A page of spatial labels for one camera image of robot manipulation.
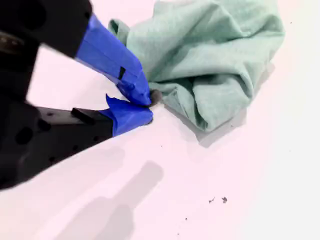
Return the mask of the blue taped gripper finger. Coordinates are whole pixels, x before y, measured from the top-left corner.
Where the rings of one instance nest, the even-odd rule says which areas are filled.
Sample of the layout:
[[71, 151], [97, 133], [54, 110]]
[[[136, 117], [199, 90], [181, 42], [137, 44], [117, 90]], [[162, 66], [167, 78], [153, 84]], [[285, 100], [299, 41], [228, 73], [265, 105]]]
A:
[[99, 21], [90, 1], [23, 0], [21, 22], [39, 43], [105, 75], [131, 103], [160, 101], [139, 59]]
[[40, 107], [37, 122], [37, 160], [58, 163], [105, 140], [148, 125], [153, 113], [147, 107], [106, 97], [107, 109]]

